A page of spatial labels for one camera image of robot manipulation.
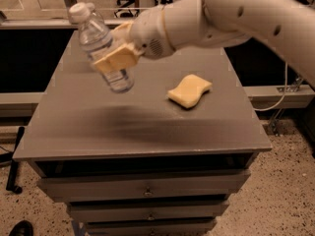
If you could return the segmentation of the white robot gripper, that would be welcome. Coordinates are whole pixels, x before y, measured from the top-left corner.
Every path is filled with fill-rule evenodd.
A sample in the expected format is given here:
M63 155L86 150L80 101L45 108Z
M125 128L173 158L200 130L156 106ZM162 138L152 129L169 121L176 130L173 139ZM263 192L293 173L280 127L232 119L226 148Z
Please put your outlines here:
M164 58L175 52L166 33L163 7L153 7L142 12L134 22L127 21L119 25L111 34L113 44L120 46L93 61L93 67L101 73L135 66L141 56L135 46L149 59Z

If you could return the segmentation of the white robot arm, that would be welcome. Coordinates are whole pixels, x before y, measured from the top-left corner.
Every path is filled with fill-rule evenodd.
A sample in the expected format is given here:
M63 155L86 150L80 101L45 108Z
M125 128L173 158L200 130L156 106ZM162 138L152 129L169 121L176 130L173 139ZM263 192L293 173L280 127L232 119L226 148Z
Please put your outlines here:
M113 48L96 58L105 74L160 59L186 46L228 47L253 37L315 86L315 10L295 0L178 0L117 27Z

